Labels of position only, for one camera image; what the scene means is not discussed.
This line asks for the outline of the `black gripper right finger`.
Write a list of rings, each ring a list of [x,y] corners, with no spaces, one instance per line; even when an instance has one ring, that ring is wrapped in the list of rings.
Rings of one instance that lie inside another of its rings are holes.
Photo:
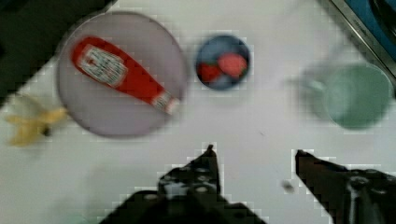
[[[298,150],[296,174],[333,224],[396,224],[395,177],[375,169],[348,169]]]

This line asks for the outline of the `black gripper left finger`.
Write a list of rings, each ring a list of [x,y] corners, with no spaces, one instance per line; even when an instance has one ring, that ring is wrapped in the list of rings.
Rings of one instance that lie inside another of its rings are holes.
[[[131,195],[101,224],[265,224],[242,203],[220,195],[219,165],[212,146],[158,181],[156,190]]]

